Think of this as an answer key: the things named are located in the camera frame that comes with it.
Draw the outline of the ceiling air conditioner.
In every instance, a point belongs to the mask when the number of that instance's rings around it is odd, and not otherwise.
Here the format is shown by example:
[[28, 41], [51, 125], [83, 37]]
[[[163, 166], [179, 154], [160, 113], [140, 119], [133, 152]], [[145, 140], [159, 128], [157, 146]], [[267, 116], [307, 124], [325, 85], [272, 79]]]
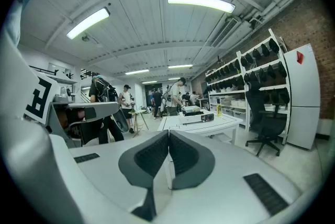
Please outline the ceiling air conditioner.
[[212, 48], [229, 49], [252, 31], [248, 21], [229, 17], [210, 42]]

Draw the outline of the stack of clear storage bins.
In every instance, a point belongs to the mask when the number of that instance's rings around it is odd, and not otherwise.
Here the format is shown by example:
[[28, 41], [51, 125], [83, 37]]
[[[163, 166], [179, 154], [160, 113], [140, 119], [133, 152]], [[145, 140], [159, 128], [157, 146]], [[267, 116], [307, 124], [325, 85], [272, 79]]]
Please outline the stack of clear storage bins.
[[221, 105], [222, 115], [234, 116], [243, 121], [247, 120], [247, 102], [244, 98], [236, 96], [211, 96], [209, 98], [210, 110], [217, 110], [217, 105]]

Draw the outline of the pale green square pan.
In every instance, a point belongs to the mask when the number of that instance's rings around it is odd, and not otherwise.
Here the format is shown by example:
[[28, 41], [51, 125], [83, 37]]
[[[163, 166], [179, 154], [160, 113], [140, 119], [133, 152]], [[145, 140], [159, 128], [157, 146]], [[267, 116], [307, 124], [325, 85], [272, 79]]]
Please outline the pale green square pan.
[[204, 112], [198, 106], [185, 106], [182, 108], [184, 116], [202, 115]]

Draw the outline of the black office chair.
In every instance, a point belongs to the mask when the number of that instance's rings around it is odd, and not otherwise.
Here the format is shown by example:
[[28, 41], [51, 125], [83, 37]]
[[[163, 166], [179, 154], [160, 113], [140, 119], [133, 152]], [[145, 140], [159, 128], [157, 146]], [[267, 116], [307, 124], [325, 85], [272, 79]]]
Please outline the black office chair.
[[245, 142], [248, 147], [251, 143], [260, 143], [260, 148], [256, 154], [259, 156], [263, 147], [268, 145], [276, 150], [276, 155], [280, 156], [280, 149], [275, 145], [278, 136], [286, 127], [286, 116], [278, 113], [279, 107], [283, 103], [274, 103], [274, 111], [267, 111], [264, 105], [263, 94], [260, 91], [261, 85], [257, 81], [248, 82], [249, 90], [245, 93], [245, 97], [252, 112], [252, 121], [250, 127], [252, 131], [258, 134], [257, 138]]

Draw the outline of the person's light blue clothing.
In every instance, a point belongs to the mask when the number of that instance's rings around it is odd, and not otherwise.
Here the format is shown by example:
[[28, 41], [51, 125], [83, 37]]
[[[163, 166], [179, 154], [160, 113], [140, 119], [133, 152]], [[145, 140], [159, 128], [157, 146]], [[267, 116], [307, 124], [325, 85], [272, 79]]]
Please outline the person's light blue clothing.
[[16, 48], [20, 40], [20, 22], [23, 11], [30, 0], [14, 0], [0, 31], [0, 41]]

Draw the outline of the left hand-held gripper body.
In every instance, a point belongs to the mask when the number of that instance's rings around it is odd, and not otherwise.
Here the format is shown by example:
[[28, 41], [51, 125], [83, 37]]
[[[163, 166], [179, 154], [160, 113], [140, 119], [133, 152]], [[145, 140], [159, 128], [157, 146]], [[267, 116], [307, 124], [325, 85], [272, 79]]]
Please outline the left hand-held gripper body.
[[59, 97], [59, 84], [32, 69], [12, 41], [0, 37], [0, 116], [22, 118], [27, 115], [61, 136], [68, 148], [75, 147], [58, 122], [50, 103]]

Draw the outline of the round wooden table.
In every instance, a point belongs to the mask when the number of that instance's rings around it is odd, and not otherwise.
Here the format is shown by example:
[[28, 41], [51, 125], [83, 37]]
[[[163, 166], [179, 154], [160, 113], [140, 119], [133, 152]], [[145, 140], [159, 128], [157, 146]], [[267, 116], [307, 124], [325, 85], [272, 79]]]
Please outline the round wooden table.
[[133, 123], [133, 128], [134, 128], [134, 131], [135, 131], [135, 134], [133, 137], [136, 137], [139, 135], [139, 131], [142, 129], [142, 127], [139, 129], [139, 124], [138, 124], [138, 116], [140, 116], [143, 120], [143, 123], [145, 125], [145, 127], [147, 129], [149, 129], [142, 113], [145, 112], [145, 110], [134, 110], [134, 111], [131, 111], [129, 112], [130, 115], [132, 115], [134, 117], [134, 123]]

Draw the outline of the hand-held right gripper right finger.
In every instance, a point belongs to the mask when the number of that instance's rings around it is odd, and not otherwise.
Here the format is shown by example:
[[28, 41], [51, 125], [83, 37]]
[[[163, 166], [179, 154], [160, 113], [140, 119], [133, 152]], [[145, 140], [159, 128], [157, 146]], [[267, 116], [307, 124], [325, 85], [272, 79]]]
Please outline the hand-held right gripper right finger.
[[300, 196], [285, 175], [229, 143], [172, 130], [169, 154], [172, 197], [157, 224], [258, 224]]

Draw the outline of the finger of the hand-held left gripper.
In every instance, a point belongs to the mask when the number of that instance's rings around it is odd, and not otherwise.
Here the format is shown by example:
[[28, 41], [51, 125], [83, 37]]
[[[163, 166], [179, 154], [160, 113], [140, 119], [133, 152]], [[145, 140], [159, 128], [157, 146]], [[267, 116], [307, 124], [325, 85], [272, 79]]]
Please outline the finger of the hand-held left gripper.
[[102, 131], [106, 131], [105, 137], [110, 142], [108, 128], [103, 122], [106, 117], [111, 117], [112, 114], [119, 111], [117, 102], [70, 103], [67, 105], [67, 110], [70, 111], [71, 137], [79, 137], [81, 145], [98, 139]]

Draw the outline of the white cabinet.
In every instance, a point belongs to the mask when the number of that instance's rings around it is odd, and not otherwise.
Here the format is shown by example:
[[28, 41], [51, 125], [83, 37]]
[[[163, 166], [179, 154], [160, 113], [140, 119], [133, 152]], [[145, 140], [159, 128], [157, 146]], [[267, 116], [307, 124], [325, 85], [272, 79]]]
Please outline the white cabinet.
[[[302, 64], [296, 51], [304, 54]], [[291, 120], [286, 142], [310, 150], [320, 114], [320, 82], [311, 44], [284, 54], [291, 83]]]

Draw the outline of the rows of black bags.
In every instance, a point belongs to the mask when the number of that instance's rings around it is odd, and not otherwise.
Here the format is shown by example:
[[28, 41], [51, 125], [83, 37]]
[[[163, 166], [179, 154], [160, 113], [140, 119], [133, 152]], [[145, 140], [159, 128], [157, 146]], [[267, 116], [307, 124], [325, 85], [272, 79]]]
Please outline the rows of black bags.
[[290, 103], [288, 73], [284, 59], [285, 46], [270, 36], [249, 51], [237, 52], [236, 57], [219, 68], [206, 72], [205, 93], [209, 103], [245, 107], [245, 93], [258, 82], [267, 106]]

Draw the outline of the black oval shell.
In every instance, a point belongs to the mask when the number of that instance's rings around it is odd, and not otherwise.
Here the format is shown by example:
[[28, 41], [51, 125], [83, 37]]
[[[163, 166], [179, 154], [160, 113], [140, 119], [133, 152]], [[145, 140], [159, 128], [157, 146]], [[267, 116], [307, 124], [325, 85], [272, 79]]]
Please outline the black oval shell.
[[122, 109], [118, 109], [118, 111], [114, 114], [112, 114], [111, 118], [113, 121], [116, 123], [117, 127], [122, 133], [128, 132], [128, 124], [127, 124], [127, 119], [125, 115], [122, 112]]

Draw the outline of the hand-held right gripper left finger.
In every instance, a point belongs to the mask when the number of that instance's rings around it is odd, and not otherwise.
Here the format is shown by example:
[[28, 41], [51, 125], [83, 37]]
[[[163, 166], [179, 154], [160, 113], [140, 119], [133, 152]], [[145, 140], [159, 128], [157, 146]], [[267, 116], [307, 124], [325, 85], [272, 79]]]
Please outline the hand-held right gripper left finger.
[[113, 142], [70, 149], [88, 180], [120, 208], [154, 208], [154, 178], [169, 149], [169, 132], [157, 131]]

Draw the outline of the white metal shelf rack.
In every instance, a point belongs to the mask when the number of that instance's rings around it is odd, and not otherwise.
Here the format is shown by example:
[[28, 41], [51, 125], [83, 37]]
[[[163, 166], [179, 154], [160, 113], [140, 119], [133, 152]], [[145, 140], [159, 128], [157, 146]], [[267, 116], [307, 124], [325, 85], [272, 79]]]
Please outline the white metal shelf rack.
[[286, 116], [286, 127], [280, 137], [282, 144], [286, 143], [291, 120], [291, 83], [284, 53], [287, 52], [283, 39], [277, 36], [272, 29], [269, 35], [257, 45], [241, 52], [241, 64], [245, 69], [243, 79], [257, 79], [260, 91], [267, 96], [265, 109], [274, 111], [272, 97], [283, 103], [278, 113]]
[[[246, 86], [243, 79], [245, 69], [242, 67], [241, 57], [241, 52], [237, 52], [236, 57], [231, 61], [219, 61], [219, 67], [206, 72], [205, 82], [207, 83], [206, 91], [208, 94], [208, 101], [211, 96], [224, 95], [236, 96], [246, 100]], [[242, 120], [241, 125], [245, 127], [248, 120], [249, 113], [247, 120]]]

